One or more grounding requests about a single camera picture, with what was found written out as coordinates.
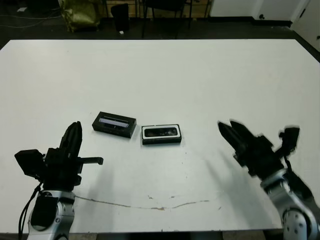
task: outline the black box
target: black box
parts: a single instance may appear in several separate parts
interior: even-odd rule
[[[95,131],[118,135],[129,139],[134,133],[136,125],[137,120],[135,118],[115,115],[102,111],[92,123],[92,127]]]
[[[141,127],[142,145],[180,143],[182,139],[178,124]]]

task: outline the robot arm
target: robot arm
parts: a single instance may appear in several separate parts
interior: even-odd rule
[[[78,157],[81,142],[82,128],[78,121],[68,127],[60,146],[49,148],[46,155],[35,149],[14,155],[25,175],[43,183],[29,217],[28,240],[68,240],[75,216],[72,190],[81,183],[78,174],[83,164],[103,164],[102,157]]]
[[[283,226],[284,240],[320,240],[320,209],[310,189],[292,171],[287,156],[295,150],[299,128],[288,127],[280,133],[282,146],[272,150],[272,143],[263,135],[254,136],[241,123],[231,126],[218,123],[219,130],[235,149],[234,158],[249,174],[258,176],[261,187],[276,207]],[[284,168],[284,158],[288,168]]]

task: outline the white table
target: white table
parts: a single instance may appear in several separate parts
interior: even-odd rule
[[[38,184],[14,154],[58,147],[74,121],[79,155],[104,163],[83,167],[74,192],[100,202],[76,198],[72,233],[280,228],[218,131],[230,118],[275,146],[299,125],[290,160],[320,202],[320,65],[295,40],[13,40],[0,51],[0,109],[1,233],[18,231]],[[132,138],[93,131],[99,111],[136,118]],[[176,123],[180,145],[142,146],[141,126]]]

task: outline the yellow bag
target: yellow bag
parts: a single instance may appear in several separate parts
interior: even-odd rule
[[[68,31],[89,27],[96,27],[100,24],[99,0],[62,0],[61,15],[65,21]]]

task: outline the stain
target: stain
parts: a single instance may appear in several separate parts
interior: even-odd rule
[[[78,199],[82,200],[87,200],[95,203],[101,203],[101,204],[109,204],[113,206],[118,206],[118,207],[124,207],[124,208],[133,208],[133,209],[148,209],[148,210],[159,210],[159,211],[165,211],[165,210],[170,210],[170,209],[177,209],[186,205],[191,205],[191,204],[198,204],[198,203],[207,203],[210,202],[209,200],[201,200],[201,201],[191,201],[191,202],[186,202],[177,206],[168,206],[168,207],[143,207],[143,206],[130,206],[130,205],[124,205],[124,204],[118,204],[114,202],[108,202],[108,201],[100,201],[100,200],[95,200],[93,198],[86,198],[82,196],[75,196]]]
[[[150,209],[159,210],[159,211],[164,211],[165,210],[164,207],[151,207]]]

